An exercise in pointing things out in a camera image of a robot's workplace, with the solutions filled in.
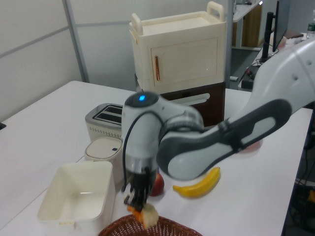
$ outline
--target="white plastic bin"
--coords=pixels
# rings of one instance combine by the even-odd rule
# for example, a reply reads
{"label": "white plastic bin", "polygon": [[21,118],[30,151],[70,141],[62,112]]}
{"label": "white plastic bin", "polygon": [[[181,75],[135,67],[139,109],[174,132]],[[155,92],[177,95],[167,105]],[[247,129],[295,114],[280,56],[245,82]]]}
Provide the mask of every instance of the white plastic bin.
{"label": "white plastic bin", "polygon": [[224,82],[224,7],[129,24],[135,71],[143,90],[163,94]]}
{"label": "white plastic bin", "polygon": [[58,168],[37,218],[48,236],[97,236],[111,222],[115,186],[110,162]]}

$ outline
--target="wicker basket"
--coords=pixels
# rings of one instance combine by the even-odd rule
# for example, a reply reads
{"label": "wicker basket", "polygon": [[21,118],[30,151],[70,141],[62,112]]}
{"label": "wicker basket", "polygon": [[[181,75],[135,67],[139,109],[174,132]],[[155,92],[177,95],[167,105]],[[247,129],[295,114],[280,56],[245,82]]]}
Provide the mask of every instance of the wicker basket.
{"label": "wicker basket", "polygon": [[159,216],[157,225],[144,229],[133,215],[124,216],[107,226],[98,236],[202,236],[200,233]]}

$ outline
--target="red apple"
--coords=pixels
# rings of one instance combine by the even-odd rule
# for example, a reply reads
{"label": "red apple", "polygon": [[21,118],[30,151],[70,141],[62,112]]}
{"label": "red apple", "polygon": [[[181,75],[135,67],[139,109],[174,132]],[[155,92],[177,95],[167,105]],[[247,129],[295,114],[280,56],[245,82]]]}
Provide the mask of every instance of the red apple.
{"label": "red apple", "polygon": [[153,189],[151,193],[149,194],[149,196],[152,196],[152,197],[158,196],[163,192],[163,189],[164,189],[164,179],[162,175],[159,172],[157,172],[156,181],[154,182]]}

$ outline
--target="banana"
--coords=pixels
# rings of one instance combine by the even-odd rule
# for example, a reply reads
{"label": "banana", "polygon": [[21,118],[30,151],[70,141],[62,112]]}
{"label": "banana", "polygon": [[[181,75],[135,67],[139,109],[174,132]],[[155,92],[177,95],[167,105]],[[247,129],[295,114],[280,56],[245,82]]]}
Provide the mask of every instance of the banana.
{"label": "banana", "polygon": [[184,187],[173,185],[173,189],[184,197],[200,197],[210,192],[216,186],[216,184],[220,180],[220,177],[220,167],[215,167],[207,174],[207,176],[202,181],[194,185]]}

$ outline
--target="cabinet door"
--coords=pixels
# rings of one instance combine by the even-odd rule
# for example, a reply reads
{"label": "cabinet door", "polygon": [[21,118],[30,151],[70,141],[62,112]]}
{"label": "cabinet door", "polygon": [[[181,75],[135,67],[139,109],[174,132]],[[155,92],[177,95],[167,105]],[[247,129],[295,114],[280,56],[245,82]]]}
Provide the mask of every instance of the cabinet door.
{"label": "cabinet door", "polygon": [[155,86],[217,74],[218,38],[151,49]]}

